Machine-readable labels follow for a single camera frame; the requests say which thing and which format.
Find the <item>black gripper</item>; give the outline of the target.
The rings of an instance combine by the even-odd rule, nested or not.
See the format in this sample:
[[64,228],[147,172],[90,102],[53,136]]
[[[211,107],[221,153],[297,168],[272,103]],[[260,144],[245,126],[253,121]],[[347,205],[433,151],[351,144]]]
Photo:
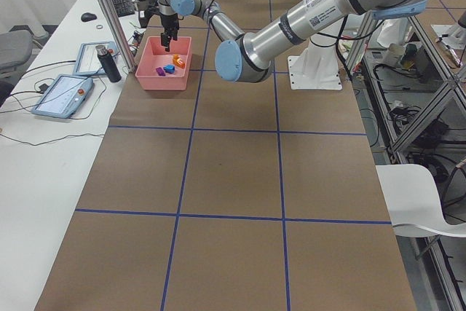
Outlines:
[[174,41],[178,40],[179,20],[178,14],[175,12],[171,15],[160,15],[161,24],[164,28],[164,33],[160,34],[160,42],[165,52],[170,51],[171,38]]

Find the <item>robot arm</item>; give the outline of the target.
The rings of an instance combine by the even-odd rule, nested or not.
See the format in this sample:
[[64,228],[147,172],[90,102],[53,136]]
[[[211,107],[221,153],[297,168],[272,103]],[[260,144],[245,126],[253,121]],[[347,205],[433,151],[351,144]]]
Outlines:
[[242,31],[209,0],[157,0],[165,49],[178,35],[179,16],[201,17],[216,32],[217,74],[229,82],[258,83],[271,74],[272,61],[343,17],[371,12],[375,20],[418,15],[427,0],[303,0],[257,33]]

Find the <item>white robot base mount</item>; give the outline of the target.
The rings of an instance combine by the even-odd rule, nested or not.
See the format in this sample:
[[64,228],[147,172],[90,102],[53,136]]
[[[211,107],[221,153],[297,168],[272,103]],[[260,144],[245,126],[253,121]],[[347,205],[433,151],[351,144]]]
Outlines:
[[288,56],[292,90],[341,90],[335,39],[315,34],[300,55]]

